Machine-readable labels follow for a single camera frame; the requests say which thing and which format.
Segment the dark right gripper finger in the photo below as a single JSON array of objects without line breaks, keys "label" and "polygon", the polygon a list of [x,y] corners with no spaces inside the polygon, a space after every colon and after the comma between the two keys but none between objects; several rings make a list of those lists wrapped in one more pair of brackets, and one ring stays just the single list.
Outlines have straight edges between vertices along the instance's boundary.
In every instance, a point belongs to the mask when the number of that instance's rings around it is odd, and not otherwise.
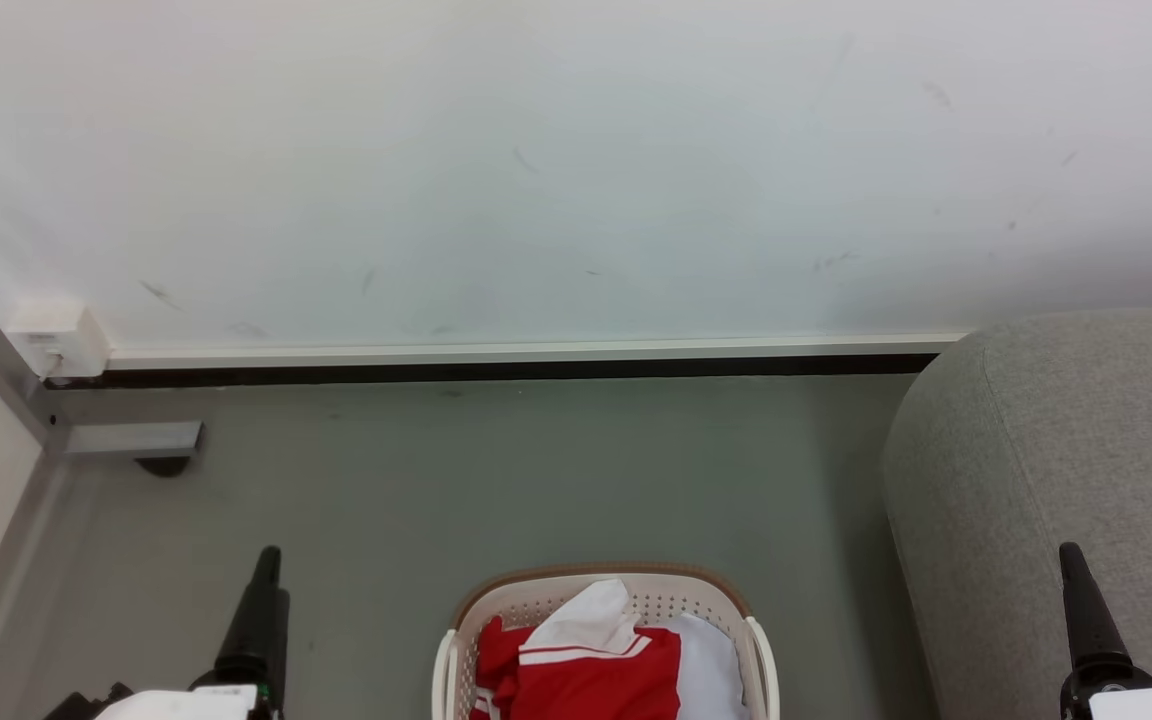
[{"label": "dark right gripper finger", "polygon": [[1152,689],[1152,675],[1135,665],[1089,569],[1078,543],[1059,547],[1066,637],[1071,670],[1062,694],[1100,694]]}]

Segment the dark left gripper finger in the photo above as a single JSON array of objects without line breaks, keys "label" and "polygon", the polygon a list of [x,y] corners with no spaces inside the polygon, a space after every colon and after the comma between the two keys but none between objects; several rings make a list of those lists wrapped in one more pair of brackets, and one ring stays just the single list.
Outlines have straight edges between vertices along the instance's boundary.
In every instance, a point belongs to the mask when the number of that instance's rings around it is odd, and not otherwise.
[{"label": "dark left gripper finger", "polygon": [[262,548],[225,634],[214,674],[229,684],[283,689],[282,550],[276,546]]},{"label": "dark left gripper finger", "polygon": [[287,675],[287,655],[289,641],[289,615],[291,615],[291,593],[285,588],[276,591],[276,642],[274,659],[274,708],[276,717],[285,717],[285,675]]}]

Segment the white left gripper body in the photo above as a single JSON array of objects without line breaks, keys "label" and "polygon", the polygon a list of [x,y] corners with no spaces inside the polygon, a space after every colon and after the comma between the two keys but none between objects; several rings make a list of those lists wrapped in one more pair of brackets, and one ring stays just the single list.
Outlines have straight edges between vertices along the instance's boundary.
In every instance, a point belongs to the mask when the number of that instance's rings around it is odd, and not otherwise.
[{"label": "white left gripper body", "polygon": [[97,712],[96,720],[279,720],[279,710],[265,685],[220,684],[131,694]]}]

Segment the red white sports garment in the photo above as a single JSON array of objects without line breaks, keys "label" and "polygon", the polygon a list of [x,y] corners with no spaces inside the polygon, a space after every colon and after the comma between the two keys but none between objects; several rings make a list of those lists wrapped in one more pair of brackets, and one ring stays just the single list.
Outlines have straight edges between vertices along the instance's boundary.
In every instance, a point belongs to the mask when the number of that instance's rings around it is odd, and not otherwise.
[{"label": "red white sports garment", "polygon": [[620,578],[513,602],[473,641],[465,720],[677,720],[682,642],[641,624]]}]

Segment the grey fabric sofa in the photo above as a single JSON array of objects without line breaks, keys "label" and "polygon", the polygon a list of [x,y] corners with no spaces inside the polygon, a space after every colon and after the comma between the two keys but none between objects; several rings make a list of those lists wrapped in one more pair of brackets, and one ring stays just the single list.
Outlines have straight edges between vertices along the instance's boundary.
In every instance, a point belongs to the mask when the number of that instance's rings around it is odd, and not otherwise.
[{"label": "grey fabric sofa", "polygon": [[1152,309],[1029,316],[915,379],[884,505],[942,720],[1059,720],[1059,546],[1152,674]]}]

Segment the cream plastic laundry basket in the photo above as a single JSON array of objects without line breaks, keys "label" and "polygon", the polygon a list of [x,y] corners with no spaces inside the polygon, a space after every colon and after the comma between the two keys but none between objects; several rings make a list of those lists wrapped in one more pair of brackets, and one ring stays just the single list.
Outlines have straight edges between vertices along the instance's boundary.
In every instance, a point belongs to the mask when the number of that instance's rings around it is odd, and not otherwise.
[{"label": "cream plastic laundry basket", "polygon": [[737,588],[704,568],[667,562],[577,562],[511,571],[468,592],[435,650],[430,720],[468,720],[477,664],[477,634],[495,616],[506,628],[538,626],[588,585],[622,579],[641,626],[687,612],[717,626],[733,642],[742,702],[751,720],[781,720],[774,652],[753,609]]}]

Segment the plain white garment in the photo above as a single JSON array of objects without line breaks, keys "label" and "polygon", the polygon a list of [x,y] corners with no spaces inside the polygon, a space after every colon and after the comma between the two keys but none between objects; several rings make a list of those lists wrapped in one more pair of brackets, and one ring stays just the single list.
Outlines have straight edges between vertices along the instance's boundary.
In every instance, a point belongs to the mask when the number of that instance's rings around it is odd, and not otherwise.
[{"label": "plain white garment", "polygon": [[690,614],[672,617],[666,629],[681,641],[676,720],[751,720],[732,638]]}]

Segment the grey metal frame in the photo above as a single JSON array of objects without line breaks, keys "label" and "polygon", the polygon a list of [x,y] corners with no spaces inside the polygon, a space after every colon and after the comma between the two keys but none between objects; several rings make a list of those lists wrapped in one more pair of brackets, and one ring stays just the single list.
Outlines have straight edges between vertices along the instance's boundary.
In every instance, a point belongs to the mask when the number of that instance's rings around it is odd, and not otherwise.
[{"label": "grey metal frame", "polygon": [[198,455],[202,420],[74,424],[0,331],[0,396],[41,445],[0,543],[0,720],[18,720],[29,679],[93,514],[96,484],[78,462]]}]

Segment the white wall junction box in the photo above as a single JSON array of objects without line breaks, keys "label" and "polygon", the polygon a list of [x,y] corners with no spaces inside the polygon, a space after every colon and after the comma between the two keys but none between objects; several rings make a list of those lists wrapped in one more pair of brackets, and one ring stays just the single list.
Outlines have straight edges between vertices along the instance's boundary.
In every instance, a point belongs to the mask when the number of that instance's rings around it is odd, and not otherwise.
[{"label": "white wall junction box", "polygon": [[40,381],[99,377],[108,367],[108,338],[88,306],[74,300],[23,302],[3,333]]}]

